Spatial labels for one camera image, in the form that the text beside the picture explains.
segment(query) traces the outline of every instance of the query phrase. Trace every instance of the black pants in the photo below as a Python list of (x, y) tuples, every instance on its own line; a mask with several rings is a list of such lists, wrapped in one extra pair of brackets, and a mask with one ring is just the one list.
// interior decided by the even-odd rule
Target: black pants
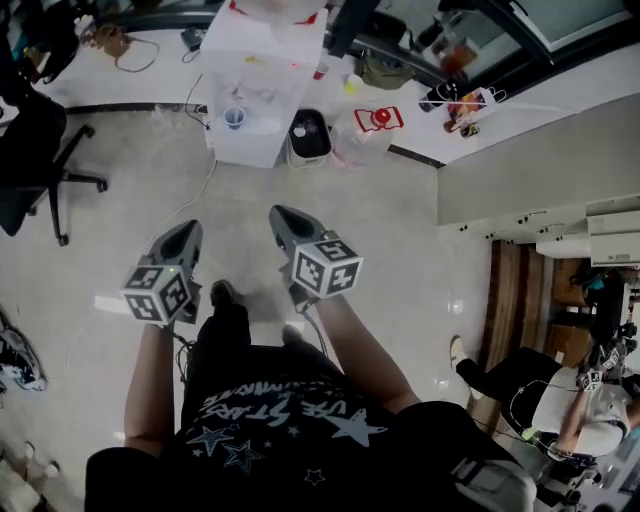
[[(520, 348), (487, 373), (480, 370), (471, 359), (461, 361), (456, 366), (456, 372), (469, 386), (501, 402), (505, 419), (509, 421), (515, 418), (522, 427), (515, 430), (523, 430), (531, 426), (546, 384), (560, 368), (562, 365), (551, 357), (530, 348)], [(516, 397), (521, 387), (526, 389)]]
[(253, 380), (281, 373), (292, 379), (310, 374), (345, 378), (322, 352), (302, 339), (282, 347), (252, 346), (249, 315), (239, 304), (215, 308), (200, 329), (187, 361), (183, 425), (194, 408), (201, 406), (205, 395)]

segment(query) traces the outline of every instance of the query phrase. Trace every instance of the small trash can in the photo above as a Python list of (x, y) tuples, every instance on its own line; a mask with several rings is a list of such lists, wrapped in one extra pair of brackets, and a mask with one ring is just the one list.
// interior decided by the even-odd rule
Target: small trash can
[(291, 169), (319, 167), (331, 153), (331, 139), (324, 117), (317, 110), (296, 112), (287, 135), (287, 164)]

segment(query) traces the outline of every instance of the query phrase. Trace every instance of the red cup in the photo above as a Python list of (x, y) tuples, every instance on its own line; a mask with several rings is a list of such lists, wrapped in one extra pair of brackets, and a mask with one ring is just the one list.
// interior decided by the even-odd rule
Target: red cup
[(322, 77), (327, 74), (327, 71), (329, 71), (329, 66), (327, 66), (324, 62), (321, 62), (320, 64), (318, 64), (316, 72), (313, 74), (313, 79), (322, 80)]

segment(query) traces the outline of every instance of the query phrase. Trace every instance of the star print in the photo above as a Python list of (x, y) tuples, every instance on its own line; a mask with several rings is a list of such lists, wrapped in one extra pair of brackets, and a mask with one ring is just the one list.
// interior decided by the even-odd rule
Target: star print
[(246, 441), (240, 446), (231, 446), (223, 444), (222, 447), (229, 452), (229, 457), (224, 463), (224, 467), (238, 466), (245, 475), (251, 474), (251, 462), (254, 460), (264, 459), (263, 455), (254, 452), (251, 449), (251, 440)]
[(314, 487), (318, 485), (320, 482), (324, 482), (326, 480), (325, 477), (322, 476), (321, 469), (307, 469), (307, 476), (304, 477), (305, 482), (309, 482)]
[(369, 434), (378, 434), (387, 430), (385, 427), (371, 427), (367, 425), (367, 411), (360, 409), (351, 418), (339, 418), (338, 416), (325, 416), (324, 419), (333, 423), (338, 430), (332, 437), (349, 436), (365, 448), (369, 447)]
[(207, 455), (211, 457), (213, 450), (220, 441), (230, 441), (233, 439), (231, 436), (224, 435), (224, 431), (224, 428), (209, 430), (207, 427), (202, 427), (202, 435), (191, 441), (187, 441), (187, 444), (204, 443), (207, 447)]

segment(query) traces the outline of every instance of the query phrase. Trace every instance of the white shirt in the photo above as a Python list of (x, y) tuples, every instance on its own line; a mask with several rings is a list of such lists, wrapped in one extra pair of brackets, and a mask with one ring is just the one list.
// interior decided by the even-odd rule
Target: white shirt
[[(533, 426), (543, 432), (560, 433), (564, 417), (579, 390), (576, 386), (578, 370), (561, 368), (549, 382), (533, 415)], [(631, 430), (627, 404), (631, 396), (613, 384), (600, 384), (595, 391), (587, 391), (587, 408), (582, 420), (575, 453), (599, 457), (612, 452), (623, 439), (619, 427), (607, 421), (620, 421)]]

